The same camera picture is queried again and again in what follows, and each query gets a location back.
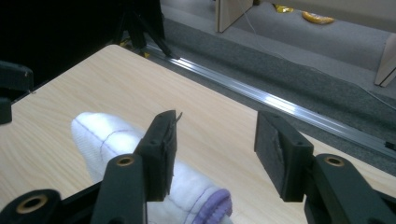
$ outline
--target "gray carpet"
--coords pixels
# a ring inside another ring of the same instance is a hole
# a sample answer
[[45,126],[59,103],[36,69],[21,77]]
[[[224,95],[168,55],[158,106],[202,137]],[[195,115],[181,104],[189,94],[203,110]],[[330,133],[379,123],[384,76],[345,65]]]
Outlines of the gray carpet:
[[[320,73],[311,67],[264,54],[261,51],[209,35],[175,21],[165,20],[164,27],[166,43],[173,52],[182,58],[319,114],[340,120],[371,135],[394,142],[396,112],[379,103],[361,88]],[[279,113],[183,68],[155,57],[150,57],[150,59],[253,109]],[[385,96],[380,97],[390,104],[396,105],[395,100]],[[281,115],[299,131],[366,161],[389,174],[396,175],[396,160],[323,132],[285,114]]]
[[161,2],[168,20],[313,67],[368,91],[396,99],[396,81],[386,88],[374,85],[376,69],[390,35],[388,32],[344,21],[316,25],[305,21],[299,10],[277,13],[270,3],[262,2],[220,34],[215,32],[214,1]]

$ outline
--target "purple cloth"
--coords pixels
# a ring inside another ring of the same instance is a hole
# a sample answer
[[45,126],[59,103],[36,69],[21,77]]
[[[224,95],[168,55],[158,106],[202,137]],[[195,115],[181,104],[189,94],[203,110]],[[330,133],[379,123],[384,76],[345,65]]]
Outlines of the purple cloth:
[[192,223],[218,224],[225,215],[230,216],[232,212],[233,204],[230,191],[219,189],[210,195]]

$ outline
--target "white cloth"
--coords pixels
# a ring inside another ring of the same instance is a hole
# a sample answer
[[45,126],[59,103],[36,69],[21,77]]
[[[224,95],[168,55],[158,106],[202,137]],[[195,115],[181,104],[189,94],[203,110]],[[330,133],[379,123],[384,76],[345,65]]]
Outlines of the white cloth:
[[[85,112],[71,125],[73,139],[84,157],[92,181],[103,179],[107,163],[133,153],[144,132],[104,113]],[[170,194],[163,202],[148,203],[148,223],[232,223],[231,196],[205,175],[175,160]]]

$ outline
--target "aluminum track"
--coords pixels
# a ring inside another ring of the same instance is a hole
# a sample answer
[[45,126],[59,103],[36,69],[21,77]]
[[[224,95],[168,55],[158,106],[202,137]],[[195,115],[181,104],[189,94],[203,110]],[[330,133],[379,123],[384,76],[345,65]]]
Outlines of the aluminum track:
[[386,141],[368,133],[361,132],[355,128],[352,128],[344,123],[341,123],[335,119],[331,119],[322,116],[316,112],[305,109],[299,105],[295,105],[289,101],[283,100],[277,96],[274,96],[268,92],[261,91],[254,87],[251,87],[243,82],[235,80],[230,77],[226,77],[221,73],[210,70],[200,64],[190,62],[188,60],[180,58],[179,60],[166,57],[159,49],[151,45],[147,45],[144,51],[149,53],[156,58],[163,59],[169,63],[183,67],[193,73],[206,77],[232,91],[236,91],[246,97],[258,101],[262,104],[271,106],[281,112],[289,114],[299,120],[309,123],[315,127],[320,128],[328,133],[335,134],[348,141],[354,142],[363,147],[373,149],[379,153],[385,154],[396,159],[396,151],[386,147]]

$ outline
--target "brass insert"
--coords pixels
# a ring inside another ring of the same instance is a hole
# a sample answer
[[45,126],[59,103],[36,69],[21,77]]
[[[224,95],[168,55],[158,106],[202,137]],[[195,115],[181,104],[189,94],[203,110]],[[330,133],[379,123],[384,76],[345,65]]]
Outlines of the brass insert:
[[344,161],[335,157],[326,157],[324,159],[327,163],[333,166],[344,166]]
[[134,158],[133,157],[122,157],[117,161],[118,166],[127,166],[134,163]]
[[45,194],[39,194],[32,196],[23,202],[21,202],[18,207],[17,207],[17,213],[19,214],[27,214],[34,212],[35,210],[39,209],[42,207],[46,202],[48,201],[48,198]]

